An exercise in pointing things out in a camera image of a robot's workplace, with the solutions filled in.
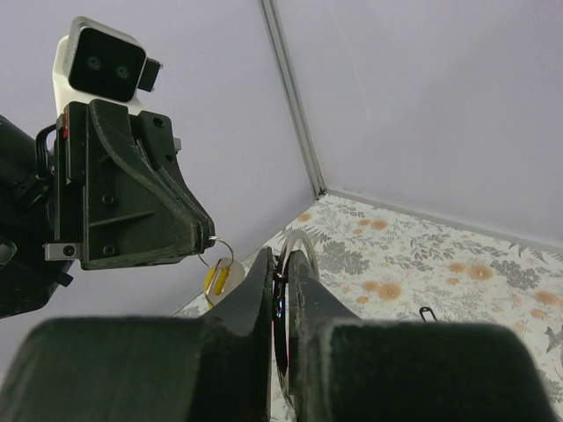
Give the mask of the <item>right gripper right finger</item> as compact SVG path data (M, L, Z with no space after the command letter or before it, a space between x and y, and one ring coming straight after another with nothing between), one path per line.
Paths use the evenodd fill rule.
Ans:
M553 421L533 359L495 324L363 320L288 262L289 391L300 421Z

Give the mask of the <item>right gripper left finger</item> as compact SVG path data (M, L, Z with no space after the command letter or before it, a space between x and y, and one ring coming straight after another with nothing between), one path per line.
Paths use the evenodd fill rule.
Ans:
M4 421L267 421L274 259L196 318L56 318L1 388Z

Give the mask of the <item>large metal keyring with keys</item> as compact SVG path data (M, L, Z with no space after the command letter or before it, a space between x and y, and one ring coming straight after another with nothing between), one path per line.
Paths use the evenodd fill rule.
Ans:
M286 293L289 284L289 256L301 243L315 276L319 276L318 260L307 233L301 229L292 231L285 239L277 257L273 275L273 339L278 380L286 404L296 409L295 398L289 390L289 341L286 335Z

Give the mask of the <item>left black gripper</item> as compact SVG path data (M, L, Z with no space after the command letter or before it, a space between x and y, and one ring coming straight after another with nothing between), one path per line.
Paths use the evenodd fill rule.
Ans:
M172 121L101 99L57 121L53 243L47 258L84 269L175 264L215 244L215 224L188 188Z

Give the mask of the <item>key with yellow tag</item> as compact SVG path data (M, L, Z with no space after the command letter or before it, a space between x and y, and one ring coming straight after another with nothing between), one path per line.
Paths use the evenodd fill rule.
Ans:
M208 268L208 273L203 284L203 294L209 309L213 309L231 292L233 292L245 279L245 268L236 260L232 247L218 236L208 238L214 243L224 245L229 256L219 258L214 265L208 264L201 254L198 259Z

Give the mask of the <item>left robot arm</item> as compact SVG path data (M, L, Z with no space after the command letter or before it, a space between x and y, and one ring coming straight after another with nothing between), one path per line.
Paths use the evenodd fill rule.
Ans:
M1 314L44 307L69 269L177 264L215 242L181 174L171 120L73 101L30 136L1 122Z

